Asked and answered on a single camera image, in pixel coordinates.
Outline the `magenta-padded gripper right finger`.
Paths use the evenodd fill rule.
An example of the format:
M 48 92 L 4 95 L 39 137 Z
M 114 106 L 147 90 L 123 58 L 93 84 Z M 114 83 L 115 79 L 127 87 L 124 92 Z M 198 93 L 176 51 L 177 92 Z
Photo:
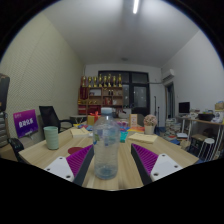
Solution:
M 144 185 L 164 178 L 182 167 L 167 154 L 155 154 L 154 152 L 137 144 L 131 144 L 131 154 L 138 168 Z

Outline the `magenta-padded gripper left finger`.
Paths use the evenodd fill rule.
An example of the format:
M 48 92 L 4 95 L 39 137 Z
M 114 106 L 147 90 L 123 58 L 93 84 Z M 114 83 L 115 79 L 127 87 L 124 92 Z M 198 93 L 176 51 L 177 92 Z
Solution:
M 45 168 L 45 171 L 81 186 L 93 155 L 93 146 L 89 145 L 68 157 L 59 156 Z

